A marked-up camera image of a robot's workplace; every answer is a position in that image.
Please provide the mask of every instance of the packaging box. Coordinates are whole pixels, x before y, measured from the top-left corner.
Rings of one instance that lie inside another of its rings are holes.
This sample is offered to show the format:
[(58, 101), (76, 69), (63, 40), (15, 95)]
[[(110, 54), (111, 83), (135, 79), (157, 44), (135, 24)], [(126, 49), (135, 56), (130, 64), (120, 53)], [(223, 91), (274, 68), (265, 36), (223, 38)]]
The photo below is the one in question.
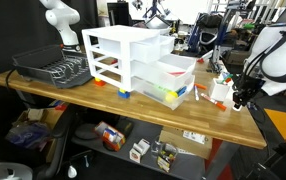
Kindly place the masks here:
[(177, 148), (208, 159), (212, 150), (212, 137), (205, 136), (204, 144), (185, 138), (184, 131), (175, 128), (163, 127), (160, 141), (169, 142)]
[[(40, 120), (40, 122), (46, 123), (47, 126), (52, 130), (62, 115), (63, 111), (61, 110), (55, 110), (54, 108), (48, 108), (44, 109), (43, 116)], [(13, 123), (13, 127), (19, 125), (20, 123), (23, 123), (28, 118), (28, 111), (23, 111), (16, 122)], [(46, 162), (51, 162), (53, 159), (54, 151), (56, 147), (55, 140), (50, 140), (46, 143), (45, 147), (42, 150), (42, 153), (46, 157)]]
[(150, 142), (148, 142), (145, 139), (141, 139), (141, 141), (136, 144), (133, 144), (133, 148), (130, 150), (130, 159), (140, 163), (141, 162), (141, 157), (145, 155), (147, 150), (150, 148)]
[(104, 121), (101, 121), (94, 130), (102, 138), (102, 141), (107, 143), (114, 151), (119, 151), (125, 143), (125, 136)]

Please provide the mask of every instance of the lower shelf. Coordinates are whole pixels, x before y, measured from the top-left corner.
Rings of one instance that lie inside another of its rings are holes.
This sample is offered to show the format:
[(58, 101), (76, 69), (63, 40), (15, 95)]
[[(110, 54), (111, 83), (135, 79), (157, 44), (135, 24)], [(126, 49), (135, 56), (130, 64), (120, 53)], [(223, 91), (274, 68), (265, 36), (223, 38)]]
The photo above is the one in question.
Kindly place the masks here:
[[(134, 143), (138, 143), (142, 138), (146, 139), (149, 142), (152, 142), (156, 136), (161, 132), (162, 126), (135, 120), (129, 118), (134, 122), (134, 128), (132, 133), (127, 138), (126, 143), (123, 145), (120, 151), (112, 152), (108, 151), (103, 147), (102, 141), (97, 140), (81, 140), (78, 138), (73, 138), (72, 141), (76, 144), (88, 147), (90, 149), (114, 156), (132, 163), (136, 163), (129, 158), (129, 151), (132, 149)], [(161, 170), (157, 163), (156, 158), (152, 157), (151, 151), (149, 150), (141, 159), (141, 163), (138, 164), (165, 174), (168, 174), (179, 179), (201, 179), (204, 174), (204, 160), (197, 156), (178, 154), (174, 164), (171, 167), (170, 173), (166, 173)]]

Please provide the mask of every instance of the wooden table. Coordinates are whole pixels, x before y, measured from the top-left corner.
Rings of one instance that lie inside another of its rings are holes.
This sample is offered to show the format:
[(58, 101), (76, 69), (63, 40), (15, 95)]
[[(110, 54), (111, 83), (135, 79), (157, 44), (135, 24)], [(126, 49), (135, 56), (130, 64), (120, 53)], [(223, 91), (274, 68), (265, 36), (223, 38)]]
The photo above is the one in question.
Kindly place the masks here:
[[(206, 68), (206, 63), (196, 65), (195, 82), (209, 87), (215, 75), (206, 72)], [(8, 72), (0, 74), (1, 86), (5, 86), (7, 74)], [(266, 146), (266, 142), (247, 108), (243, 108), (240, 112), (234, 111), (231, 97), (224, 101), (227, 109), (222, 111), (202, 97), (196, 101), (194, 93), (191, 92), (187, 100), (172, 111), (137, 92), (132, 92), (129, 99), (123, 99), (117, 95), (117, 87), (109, 84), (99, 87), (94, 84), (93, 80), (83, 86), (57, 89), (42, 82), (25, 81), (14, 72), (9, 78), (9, 86), (18, 91), (221, 139), (223, 143), (219, 152), (204, 175), (207, 179), (216, 179), (239, 145), (258, 149), (263, 149)]]

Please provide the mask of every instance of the plastic drawer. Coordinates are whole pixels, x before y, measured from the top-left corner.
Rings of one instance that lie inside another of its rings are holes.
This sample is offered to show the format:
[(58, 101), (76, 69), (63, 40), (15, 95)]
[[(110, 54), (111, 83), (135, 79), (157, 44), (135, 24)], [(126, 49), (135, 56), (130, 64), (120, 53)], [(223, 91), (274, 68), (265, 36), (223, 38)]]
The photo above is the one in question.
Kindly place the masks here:
[(132, 61), (131, 75), (176, 91), (192, 75), (195, 61), (195, 58), (173, 54), (166, 55), (159, 61), (150, 64)]
[(121, 43), (119, 41), (98, 38), (98, 42), (101, 50), (113, 54), (118, 54), (118, 55), (121, 54)]
[(185, 97), (193, 89), (194, 79), (195, 76), (192, 75), (184, 82), (181, 88), (186, 86), (186, 91), (177, 98), (169, 94), (168, 91), (160, 88), (158, 85), (147, 82), (137, 77), (132, 78), (132, 85), (135, 91), (174, 110), (184, 101)]
[(174, 49), (175, 37), (161, 36), (161, 57), (171, 54)]
[(150, 63), (160, 59), (160, 45), (149, 45), (146, 43), (133, 42), (130, 45), (130, 57), (131, 59), (143, 62)]

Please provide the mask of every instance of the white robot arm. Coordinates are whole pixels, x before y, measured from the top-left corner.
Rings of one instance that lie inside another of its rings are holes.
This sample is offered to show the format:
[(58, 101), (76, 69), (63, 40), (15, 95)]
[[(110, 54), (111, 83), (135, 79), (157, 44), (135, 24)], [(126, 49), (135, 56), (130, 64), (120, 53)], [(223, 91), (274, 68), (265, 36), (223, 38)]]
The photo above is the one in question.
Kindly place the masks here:
[(286, 24), (262, 30), (233, 89), (234, 109), (246, 105), (260, 90), (268, 95), (286, 90)]
[(77, 35), (71, 30), (70, 25), (80, 21), (79, 13), (60, 0), (40, 0), (49, 10), (46, 11), (46, 20), (60, 33), (64, 50), (80, 51)]

